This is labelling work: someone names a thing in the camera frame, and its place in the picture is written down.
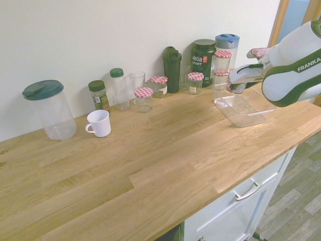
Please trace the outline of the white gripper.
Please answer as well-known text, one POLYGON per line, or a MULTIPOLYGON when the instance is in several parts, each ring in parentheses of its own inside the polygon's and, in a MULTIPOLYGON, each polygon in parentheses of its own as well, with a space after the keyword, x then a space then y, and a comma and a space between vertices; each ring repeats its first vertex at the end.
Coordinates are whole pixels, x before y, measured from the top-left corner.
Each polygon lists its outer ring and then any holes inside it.
POLYGON ((240 66, 229 75, 231 83, 227 83, 226 90, 230 93, 244 92, 249 82, 258 82, 263 79, 263 64, 247 64, 240 66))

